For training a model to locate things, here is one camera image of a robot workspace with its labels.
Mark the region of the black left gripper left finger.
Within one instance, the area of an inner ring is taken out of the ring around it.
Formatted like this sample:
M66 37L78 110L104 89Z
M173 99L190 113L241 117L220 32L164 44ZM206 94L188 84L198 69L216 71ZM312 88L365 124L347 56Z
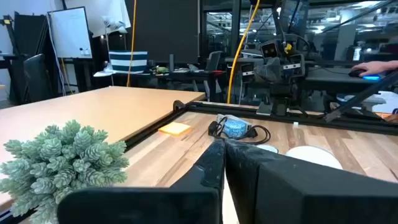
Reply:
M59 224L221 224L224 141L215 140L169 188L88 188L67 195Z

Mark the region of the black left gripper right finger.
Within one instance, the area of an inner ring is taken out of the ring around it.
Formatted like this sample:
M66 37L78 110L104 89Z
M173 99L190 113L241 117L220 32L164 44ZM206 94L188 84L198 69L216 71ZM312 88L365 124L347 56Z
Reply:
M398 184L227 140L240 224L398 224Z

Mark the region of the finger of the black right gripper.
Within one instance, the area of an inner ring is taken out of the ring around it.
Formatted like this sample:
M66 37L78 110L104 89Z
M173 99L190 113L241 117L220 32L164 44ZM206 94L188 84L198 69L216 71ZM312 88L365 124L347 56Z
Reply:
M282 79L282 66L280 58L270 58L267 61L267 77L270 82L279 82Z
M266 68L264 67L263 59L254 63L253 72L254 72L254 79L256 82L267 82Z

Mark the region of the white reflector lightbulb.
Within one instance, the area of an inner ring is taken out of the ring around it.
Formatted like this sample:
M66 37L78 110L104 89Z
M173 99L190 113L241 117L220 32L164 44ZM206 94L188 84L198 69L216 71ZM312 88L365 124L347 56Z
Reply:
M315 146L297 146L289 149L286 156L301 159L303 161L312 162L323 166L332 167L342 170L342 165L336 157L330 152Z

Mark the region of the grey stapler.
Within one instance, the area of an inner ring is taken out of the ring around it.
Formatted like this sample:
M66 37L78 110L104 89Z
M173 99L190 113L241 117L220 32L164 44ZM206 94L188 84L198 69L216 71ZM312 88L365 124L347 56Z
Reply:
M224 126L224 122L225 122L226 120L240 120L240 121L245 122L245 123L247 124L247 131L248 131L248 130L251 128L251 126L252 126L251 123L249 123L249 122L247 122L247 121L245 121L245 120L243 120L243 119L241 119L241 118L238 118L238 117L236 117L236 116L233 116L233 115L231 115L231 114L218 114L218 115L217 115L216 122L217 122L217 123L220 123L222 126Z

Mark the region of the person's hand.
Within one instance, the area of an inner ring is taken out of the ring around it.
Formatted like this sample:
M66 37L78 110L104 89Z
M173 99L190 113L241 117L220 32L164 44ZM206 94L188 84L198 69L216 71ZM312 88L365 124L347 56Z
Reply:
M398 69L398 60L391 60L388 62L382 62L382 61L365 62L355 65L351 69L351 71L352 72L361 71L361 73L359 73L359 76L363 77L368 75L376 75L379 73L383 73L385 71L396 70L396 69Z

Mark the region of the orange sticky note pad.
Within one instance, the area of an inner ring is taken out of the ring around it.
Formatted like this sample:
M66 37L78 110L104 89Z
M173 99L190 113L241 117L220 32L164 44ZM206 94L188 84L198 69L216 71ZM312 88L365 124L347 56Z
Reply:
M188 131L189 129L190 129L190 126L187 124L171 122L171 123L159 128L158 131L165 133L165 134L179 136L182 133Z

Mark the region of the artificial succulent in woven pot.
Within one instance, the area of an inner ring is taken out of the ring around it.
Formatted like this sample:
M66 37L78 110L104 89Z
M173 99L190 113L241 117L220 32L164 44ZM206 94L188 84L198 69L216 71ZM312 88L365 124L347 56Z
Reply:
M58 224L57 207L67 195L88 187L110 187L127 179L124 141L106 142L105 130L75 120L47 126L31 141L4 143L14 160L0 164L0 192L12 198L13 217L28 212L32 224Z

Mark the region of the light brown desk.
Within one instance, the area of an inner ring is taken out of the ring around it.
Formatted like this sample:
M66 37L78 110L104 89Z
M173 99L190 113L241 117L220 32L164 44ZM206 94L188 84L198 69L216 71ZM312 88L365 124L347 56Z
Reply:
M34 138L51 124L63 126L75 119L108 132L108 142L127 140L173 110L173 102L200 100L203 93L110 86L51 100L0 110L0 164L12 156L4 148L10 139ZM212 115L187 112L177 122L190 125L180 136L157 131L126 153L129 159L125 187L169 187L211 144L207 135Z

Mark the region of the navy white striped cloth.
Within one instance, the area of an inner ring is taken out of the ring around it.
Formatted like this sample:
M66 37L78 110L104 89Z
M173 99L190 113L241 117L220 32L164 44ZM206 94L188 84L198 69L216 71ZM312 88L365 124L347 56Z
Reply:
M110 51L109 59L112 69L118 73L140 74L147 68L148 52Z

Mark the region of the black office chair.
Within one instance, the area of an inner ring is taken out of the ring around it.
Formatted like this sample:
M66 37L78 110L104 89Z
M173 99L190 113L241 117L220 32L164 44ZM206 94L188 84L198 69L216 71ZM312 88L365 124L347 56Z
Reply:
M49 100L54 97L44 54L35 55L25 60L24 73L31 103Z

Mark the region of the white whiteboard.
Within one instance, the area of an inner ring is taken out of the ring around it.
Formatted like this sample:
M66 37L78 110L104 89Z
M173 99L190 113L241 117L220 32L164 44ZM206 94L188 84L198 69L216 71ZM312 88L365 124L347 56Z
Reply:
M50 11L48 15L58 58L93 58L84 7Z

